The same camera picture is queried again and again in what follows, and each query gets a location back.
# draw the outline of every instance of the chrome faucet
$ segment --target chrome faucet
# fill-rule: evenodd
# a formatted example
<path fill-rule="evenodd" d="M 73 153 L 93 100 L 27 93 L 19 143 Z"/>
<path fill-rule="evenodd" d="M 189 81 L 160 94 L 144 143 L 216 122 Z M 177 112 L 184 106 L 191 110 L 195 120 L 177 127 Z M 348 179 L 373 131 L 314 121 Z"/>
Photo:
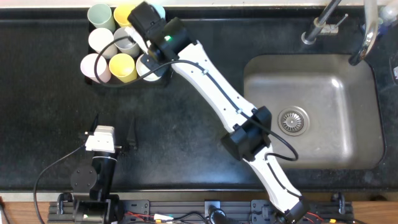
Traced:
<path fill-rule="evenodd" d="M 330 17 L 330 14 L 336 9 L 340 2 L 341 0 L 331 0 L 321 15 L 314 19 L 313 24 L 308 32 L 304 32 L 301 36 L 304 44 L 310 45 L 315 43 L 317 36 L 326 26 L 326 20 Z M 367 56 L 369 51 L 372 49 L 374 41 L 376 40 L 377 31 L 379 28 L 377 1 L 364 0 L 364 10 L 366 21 L 365 37 L 358 51 L 349 58 L 348 62 L 351 65 L 357 65 Z"/>

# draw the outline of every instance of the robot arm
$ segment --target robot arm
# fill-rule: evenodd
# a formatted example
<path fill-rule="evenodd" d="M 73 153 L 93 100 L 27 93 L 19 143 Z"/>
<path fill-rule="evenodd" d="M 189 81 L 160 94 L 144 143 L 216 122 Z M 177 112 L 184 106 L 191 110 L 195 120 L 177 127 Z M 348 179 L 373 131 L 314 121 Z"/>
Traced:
<path fill-rule="evenodd" d="M 254 120 L 270 129 L 269 110 L 265 107 L 257 109 L 225 80 L 207 57 L 203 46 L 189 36 L 178 18 L 166 23 L 143 2 L 132 11 L 128 20 L 133 27 L 127 29 L 127 33 L 156 61 L 188 60 L 205 69 L 202 71 L 187 63 L 172 64 L 172 68 L 188 80 L 214 109 L 229 132 L 222 142 L 235 158 L 247 162 L 255 171 L 271 203 L 281 211 L 278 220 L 297 223 L 309 210 L 308 203 L 289 182 L 276 158 L 267 156 L 272 153 L 268 133 L 252 123 Z"/>

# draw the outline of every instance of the stainless steel sink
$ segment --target stainless steel sink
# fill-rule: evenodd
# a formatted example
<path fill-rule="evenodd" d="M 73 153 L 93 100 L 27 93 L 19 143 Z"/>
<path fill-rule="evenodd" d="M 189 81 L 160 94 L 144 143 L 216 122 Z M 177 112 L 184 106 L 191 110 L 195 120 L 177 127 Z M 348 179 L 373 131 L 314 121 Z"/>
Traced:
<path fill-rule="evenodd" d="M 373 72 L 349 55 L 262 55 L 244 69 L 244 97 L 272 113 L 298 151 L 285 168 L 367 169 L 384 154 Z M 292 153 L 271 137 L 274 151 Z"/>

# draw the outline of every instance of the countertop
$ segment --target countertop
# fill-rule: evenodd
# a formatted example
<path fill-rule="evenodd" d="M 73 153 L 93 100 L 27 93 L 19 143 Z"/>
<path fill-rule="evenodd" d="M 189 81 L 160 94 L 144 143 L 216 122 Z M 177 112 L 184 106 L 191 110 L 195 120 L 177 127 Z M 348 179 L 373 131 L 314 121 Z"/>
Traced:
<path fill-rule="evenodd" d="M 339 34 L 301 43 L 320 8 L 168 8 L 184 19 L 225 78 L 243 93 L 243 68 L 263 54 L 351 54 L 362 41 L 363 10 L 344 13 Z M 88 52 L 85 9 L 2 9 L 0 13 L 0 190 L 32 190 L 42 169 L 76 149 L 78 134 L 99 114 L 99 123 L 126 138 L 136 119 L 137 150 L 120 155 L 113 190 L 261 190 L 251 168 L 221 145 L 226 131 L 186 80 L 167 86 L 107 89 L 84 82 L 80 61 Z M 398 57 L 398 28 L 374 45 L 366 61 L 374 69 L 386 152 L 369 170 L 287 169 L 303 191 L 397 190 L 398 86 L 390 58 Z M 71 156 L 45 173 L 39 190 L 70 190 L 70 174 L 90 153 Z"/>

